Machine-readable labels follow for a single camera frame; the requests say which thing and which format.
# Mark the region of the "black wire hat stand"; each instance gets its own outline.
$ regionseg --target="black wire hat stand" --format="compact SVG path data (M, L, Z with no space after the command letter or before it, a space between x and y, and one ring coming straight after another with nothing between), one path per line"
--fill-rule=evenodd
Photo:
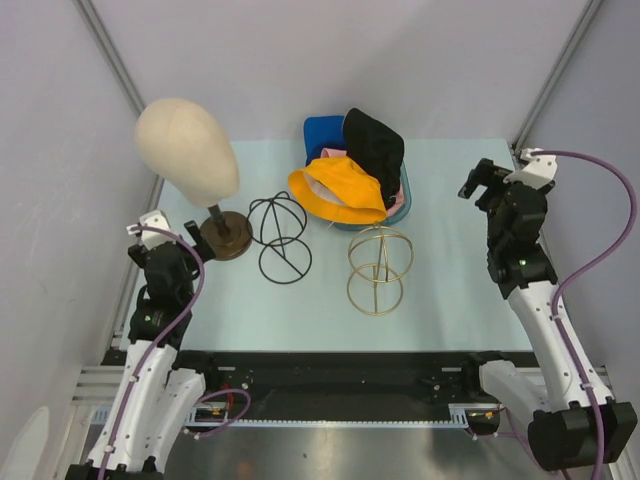
M249 204L249 214L247 215L247 223L250 222L250 219L253 216L257 216L259 212L262 210L261 207L264 206L264 213L262 215L262 220L260 221L260 228L255 229L251 236L254 242L259 245L262 245L262 251L260 252L260 256L258 257L258 267L260 268L260 273L264 278L269 280L272 283L278 285L290 285L292 283L296 283L302 280L309 270L311 270L311 265L313 263L313 257L311 255L311 249L309 246L300 240L300 236L304 233L307 228L307 212L302 208L298 202L293 200L288 192L282 191L276 194L271 198L258 198L252 201ZM282 233L282 218L278 217L278 212L280 215L286 214L288 216L293 217L296 222L288 221L287 225L291 223L297 224L299 226L299 231L295 235L283 235ZM277 236L271 240L265 239L265 225L267 225L267 219L271 219L273 224L275 225L275 230L277 232ZM308 260L307 262L300 262L297 259L295 262L291 257L287 257L287 246L292 244L299 244L306 250ZM292 280L277 280L273 278L273 276L268 275L265 272L263 266L264 254L267 251L273 251L280 259L285 262L289 267L291 267L292 274L294 274L294 278Z

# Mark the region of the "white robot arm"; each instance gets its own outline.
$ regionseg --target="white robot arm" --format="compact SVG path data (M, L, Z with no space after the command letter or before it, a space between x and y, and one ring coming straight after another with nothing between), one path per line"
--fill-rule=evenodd
M193 257L167 235L140 231L140 225L177 235L160 210L143 215L139 224L128 227L129 233L141 240L129 249L129 255L145 272L147 285L138 296L131 318L125 373L109 418L87 463L72 466L67 480L99 478L101 469L112 479L161 479L185 419L205 393L207 379L217 372L204 352L198 353L203 358L194 358L197 352L180 357L190 311L179 326L157 342L161 332L189 309L197 267ZM203 260L212 258L195 224L194 228L190 226L187 224L198 255Z
M529 163L515 172L482 159L458 195L468 199L478 186L487 187L476 206L487 213L489 274L522 322L546 391L499 352L475 355L471 376L479 392L496 398L527 428L532 453L548 471L596 463L598 427L591 389L604 423L604 460L612 462L633 432L636 414L629 403L616 403L595 372L562 299L557 314L552 313L558 278L538 238L547 213L545 195L555 186L556 158L531 150L523 154Z

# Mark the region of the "yellow hat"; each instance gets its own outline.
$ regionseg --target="yellow hat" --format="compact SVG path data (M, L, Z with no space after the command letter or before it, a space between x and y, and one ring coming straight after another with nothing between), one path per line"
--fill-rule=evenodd
M312 215L367 225L387 218L380 183L349 157L317 158L289 175L289 188Z

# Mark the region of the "blue container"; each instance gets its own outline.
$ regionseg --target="blue container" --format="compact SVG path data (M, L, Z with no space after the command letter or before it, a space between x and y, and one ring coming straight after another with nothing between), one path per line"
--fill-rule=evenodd
M335 148L337 150L346 150L347 144L342 135L343 115L330 115L326 117L309 117L304 121L304 147L307 151L307 160L305 165L309 165L312 160L320 158L323 148ZM400 182L404 193L404 205L400 209L388 217L380 225L391 226L398 223L407 216L411 209L411 189L409 188L409 177L407 169L402 162L400 169ZM347 223L334 223L336 228L340 230L358 231L363 230L371 225L351 225Z

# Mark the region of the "foam mannequin head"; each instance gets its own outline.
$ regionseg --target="foam mannequin head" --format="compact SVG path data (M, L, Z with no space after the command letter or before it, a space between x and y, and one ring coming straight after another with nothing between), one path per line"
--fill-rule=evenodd
M226 133L200 105L156 100L136 123L145 163L196 207L211 207L238 191L238 164Z

